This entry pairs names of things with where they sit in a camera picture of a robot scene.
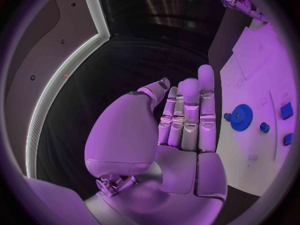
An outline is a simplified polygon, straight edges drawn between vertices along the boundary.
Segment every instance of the blue gear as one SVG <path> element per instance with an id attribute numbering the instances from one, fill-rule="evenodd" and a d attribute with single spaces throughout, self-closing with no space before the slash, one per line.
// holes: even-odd
<path id="1" fill-rule="evenodd" d="M 252 119 L 252 109 L 246 104 L 240 104 L 233 110 L 230 116 L 230 125 L 234 130 L 242 132 L 250 126 Z"/>

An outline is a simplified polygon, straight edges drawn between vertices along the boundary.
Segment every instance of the blue cube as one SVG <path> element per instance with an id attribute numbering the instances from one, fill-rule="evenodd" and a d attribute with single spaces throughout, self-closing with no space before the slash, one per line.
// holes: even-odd
<path id="1" fill-rule="evenodd" d="M 280 108 L 280 111 L 281 111 L 281 117 L 283 120 L 288 119 L 289 117 L 291 117 L 294 114 L 291 102 L 282 106 Z"/>
<path id="2" fill-rule="evenodd" d="M 290 145 L 292 143 L 292 140 L 293 140 L 293 134 L 292 133 L 286 135 L 283 139 L 283 145 L 284 146 Z"/>

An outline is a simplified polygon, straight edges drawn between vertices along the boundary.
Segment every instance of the gear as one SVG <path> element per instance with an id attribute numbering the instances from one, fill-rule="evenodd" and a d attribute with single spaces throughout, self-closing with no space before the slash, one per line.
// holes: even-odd
<path id="1" fill-rule="evenodd" d="M 224 115 L 224 118 L 227 121 L 230 120 L 230 125 L 234 130 L 242 132 L 250 126 L 253 119 L 253 112 L 248 105 L 240 104 L 233 110 L 232 114 L 227 113 Z"/>

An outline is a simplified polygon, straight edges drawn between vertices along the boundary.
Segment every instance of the led light strip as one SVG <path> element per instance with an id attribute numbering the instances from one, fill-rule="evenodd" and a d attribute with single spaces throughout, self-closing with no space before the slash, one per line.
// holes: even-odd
<path id="1" fill-rule="evenodd" d="M 47 113 L 61 88 L 75 70 L 101 46 L 100 36 L 97 34 L 80 46 L 52 76 L 44 88 L 34 108 L 26 141 L 26 172 L 29 178 L 37 178 L 37 151 L 42 128 Z"/>

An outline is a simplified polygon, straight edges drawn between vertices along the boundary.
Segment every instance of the blue object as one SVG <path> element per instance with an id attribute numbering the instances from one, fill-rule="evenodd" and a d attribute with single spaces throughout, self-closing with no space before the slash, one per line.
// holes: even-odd
<path id="1" fill-rule="evenodd" d="M 231 114 L 230 113 L 225 113 L 224 114 L 224 118 L 227 122 L 230 122 L 230 119 L 231 119 Z"/>
<path id="2" fill-rule="evenodd" d="M 284 146 L 290 145 L 292 143 L 292 140 L 293 140 L 293 134 L 292 133 L 286 135 L 283 139 L 283 145 Z"/>
<path id="3" fill-rule="evenodd" d="M 283 120 L 286 120 L 289 117 L 291 117 L 294 114 L 291 102 L 282 106 L 280 108 L 280 112 L 281 112 L 281 117 Z"/>
<path id="4" fill-rule="evenodd" d="M 268 124 L 266 124 L 265 122 L 263 122 L 261 125 L 260 125 L 260 130 L 262 132 L 264 132 L 265 134 L 270 131 L 270 126 Z"/>
<path id="5" fill-rule="evenodd" d="M 233 110 L 232 114 L 230 114 L 229 121 L 226 120 L 230 122 L 230 125 L 234 130 L 242 132 L 250 126 L 252 119 L 252 109 L 246 104 L 240 104 Z"/>

